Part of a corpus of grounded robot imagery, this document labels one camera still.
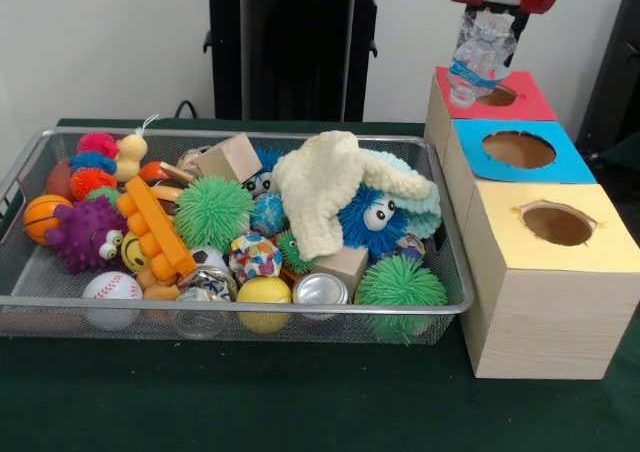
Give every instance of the white wall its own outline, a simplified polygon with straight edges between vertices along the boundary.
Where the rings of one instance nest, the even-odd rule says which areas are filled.
[[[572,135],[619,1],[559,0],[520,42],[514,68],[534,72]],[[378,5],[365,120],[423,121],[431,72],[451,58],[463,6]],[[208,0],[0,0],[0,175],[60,117],[168,116],[184,98],[210,116],[208,27]]]

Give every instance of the purple monster toy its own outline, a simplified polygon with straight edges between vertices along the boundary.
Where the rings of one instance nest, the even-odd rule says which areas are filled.
[[[59,228],[46,232],[47,243],[58,249],[70,274],[88,269],[104,269],[117,257],[118,246],[128,232],[127,221],[100,196],[94,200],[56,207],[53,215]]]

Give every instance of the blue paper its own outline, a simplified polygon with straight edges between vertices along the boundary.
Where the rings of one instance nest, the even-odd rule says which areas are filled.
[[[502,182],[595,184],[591,171],[558,122],[454,120],[462,150],[473,173]],[[497,132],[524,132],[548,142],[556,153],[553,162],[523,169],[501,162],[484,150],[485,138]]]

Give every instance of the orange block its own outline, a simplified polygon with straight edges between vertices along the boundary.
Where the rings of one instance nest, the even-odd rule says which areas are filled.
[[[151,258],[152,272],[167,280],[176,273],[188,275],[197,264],[182,239],[173,230],[173,223],[153,194],[136,176],[125,184],[127,192],[117,202],[120,213],[128,217],[129,229],[144,238],[145,255]]]

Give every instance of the box stack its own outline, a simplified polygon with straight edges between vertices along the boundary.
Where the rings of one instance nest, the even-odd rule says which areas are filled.
[[[640,249],[528,72],[469,109],[434,75],[438,153],[476,284],[482,378],[599,379],[640,300]]]

